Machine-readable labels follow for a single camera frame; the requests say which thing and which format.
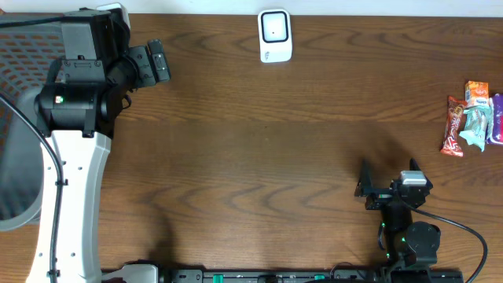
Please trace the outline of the black mounting rail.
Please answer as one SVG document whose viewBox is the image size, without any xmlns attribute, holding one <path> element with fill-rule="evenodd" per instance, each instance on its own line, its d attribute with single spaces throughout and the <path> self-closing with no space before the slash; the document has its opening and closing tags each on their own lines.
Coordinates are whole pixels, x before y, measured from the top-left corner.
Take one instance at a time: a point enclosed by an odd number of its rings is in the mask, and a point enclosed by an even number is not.
<svg viewBox="0 0 503 283">
<path fill-rule="evenodd" d="M 134 264 L 103 274 L 103 282 L 157 283 L 302 283 L 302 282 L 381 282 L 375 274 L 364 270 L 334 271 L 204 271 L 162 270 L 156 266 Z"/>
</svg>

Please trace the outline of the dark grey plastic basket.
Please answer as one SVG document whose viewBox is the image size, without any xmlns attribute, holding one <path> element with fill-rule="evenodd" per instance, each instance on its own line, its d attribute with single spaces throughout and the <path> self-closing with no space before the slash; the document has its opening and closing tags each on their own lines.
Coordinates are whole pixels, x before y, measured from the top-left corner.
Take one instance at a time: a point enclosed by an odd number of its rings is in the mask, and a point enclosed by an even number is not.
<svg viewBox="0 0 503 283">
<path fill-rule="evenodd" d="M 60 23 L 36 14 L 1 17 L 1 230 L 39 222 L 44 185 L 57 180 L 54 162 L 37 134 L 35 98 L 63 79 Z"/>
</svg>

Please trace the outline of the white barcode scanner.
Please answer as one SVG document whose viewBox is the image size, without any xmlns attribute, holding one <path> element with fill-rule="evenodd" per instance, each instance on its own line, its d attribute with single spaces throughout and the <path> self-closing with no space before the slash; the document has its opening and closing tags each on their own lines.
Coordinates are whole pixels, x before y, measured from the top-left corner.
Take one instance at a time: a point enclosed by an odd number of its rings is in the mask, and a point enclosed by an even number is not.
<svg viewBox="0 0 503 283">
<path fill-rule="evenodd" d="M 265 64 L 281 63 L 292 58 L 292 25 L 284 9 L 263 10 L 257 16 L 260 60 Z"/>
</svg>

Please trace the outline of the purple red tissue pack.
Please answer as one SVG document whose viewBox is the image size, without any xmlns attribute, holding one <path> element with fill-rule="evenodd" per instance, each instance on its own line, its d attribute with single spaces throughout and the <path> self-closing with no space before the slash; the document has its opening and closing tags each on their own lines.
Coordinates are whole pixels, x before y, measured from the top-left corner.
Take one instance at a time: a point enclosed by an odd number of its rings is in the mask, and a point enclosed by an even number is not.
<svg viewBox="0 0 503 283">
<path fill-rule="evenodd" d="M 502 145 L 502 95 L 495 94 L 490 98 L 491 116 L 488 119 L 486 143 Z"/>
</svg>

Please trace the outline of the small orange tissue packet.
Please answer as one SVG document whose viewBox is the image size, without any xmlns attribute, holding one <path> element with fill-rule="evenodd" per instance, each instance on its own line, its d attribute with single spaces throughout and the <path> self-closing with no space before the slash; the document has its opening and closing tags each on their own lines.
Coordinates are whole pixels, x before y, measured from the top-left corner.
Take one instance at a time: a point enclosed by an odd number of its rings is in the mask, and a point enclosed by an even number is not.
<svg viewBox="0 0 503 283">
<path fill-rule="evenodd" d="M 488 106 L 489 85 L 485 82 L 468 81 L 465 84 L 467 107 Z"/>
</svg>

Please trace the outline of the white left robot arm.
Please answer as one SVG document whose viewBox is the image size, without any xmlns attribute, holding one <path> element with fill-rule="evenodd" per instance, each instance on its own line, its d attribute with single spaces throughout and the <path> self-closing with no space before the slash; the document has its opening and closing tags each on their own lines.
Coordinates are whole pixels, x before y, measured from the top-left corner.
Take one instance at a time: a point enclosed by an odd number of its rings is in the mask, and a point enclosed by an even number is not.
<svg viewBox="0 0 503 283">
<path fill-rule="evenodd" d="M 171 77 L 160 40 L 130 46 L 126 8 L 113 3 L 61 18 L 64 53 L 35 98 L 44 148 L 41 218 L 30 282 L 158 282 L 144 261 L 103 272 L 97 251 L 101 182 L 117 116 L 130 94 Z"/>
</svg>

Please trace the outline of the orange chocolate bar wrapper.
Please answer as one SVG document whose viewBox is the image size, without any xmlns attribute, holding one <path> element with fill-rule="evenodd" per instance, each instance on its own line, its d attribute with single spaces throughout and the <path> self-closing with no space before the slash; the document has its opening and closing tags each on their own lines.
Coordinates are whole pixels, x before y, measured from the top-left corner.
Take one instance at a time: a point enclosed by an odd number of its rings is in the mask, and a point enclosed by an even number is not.
<svg viewBox="0 0 503 283">
<path fill-rule="evenodd" d="M 449 96 L 447 99 L 447 119 L 442 148 L 440 152 L 448 156 L 462 157 L 464 155 L 457 142 L 458 130 L 461 125 L 462 116 L 466 106 L 465 101 Z"/>
</svg>

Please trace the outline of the green wet wipes pack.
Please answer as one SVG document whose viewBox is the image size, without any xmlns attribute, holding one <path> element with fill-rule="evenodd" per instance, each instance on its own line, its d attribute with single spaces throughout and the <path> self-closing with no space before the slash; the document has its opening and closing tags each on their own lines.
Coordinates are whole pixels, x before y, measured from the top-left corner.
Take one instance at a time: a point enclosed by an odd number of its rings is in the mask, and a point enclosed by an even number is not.
<svg viewBox="0 0 503 283">
<path fill-rule="evenodd" d="M 486 131 L 492 115 L 490 106 L 473 106 L 465 109 L 466 121 L 460 136 L 468 145 L 476 145 L 483 152 L 486 146 Z"/>
</svg>

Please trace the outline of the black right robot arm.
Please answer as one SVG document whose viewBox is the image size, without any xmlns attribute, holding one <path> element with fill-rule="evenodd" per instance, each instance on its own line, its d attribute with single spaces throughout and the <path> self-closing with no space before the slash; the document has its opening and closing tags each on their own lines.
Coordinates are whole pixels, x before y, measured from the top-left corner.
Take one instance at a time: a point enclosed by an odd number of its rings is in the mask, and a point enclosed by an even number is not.
<svg viewBox="0 0 503 283">
<path fill-rule="evenodd" d="M 369 165 L 364 162 L 354 195 L 365 198 L 367 210 L 381 213 L 378 232 L 380 249 L 387 252 L 387 263 L 380 268 L 385 281 L 399 277 L 427 276 L 437 262 L 441 232 L 427 222 L 414 222 L 412 211 L 425 203 L 432 183 L 412 159 L 386 188 L 374 186 Z"/>
</svg>

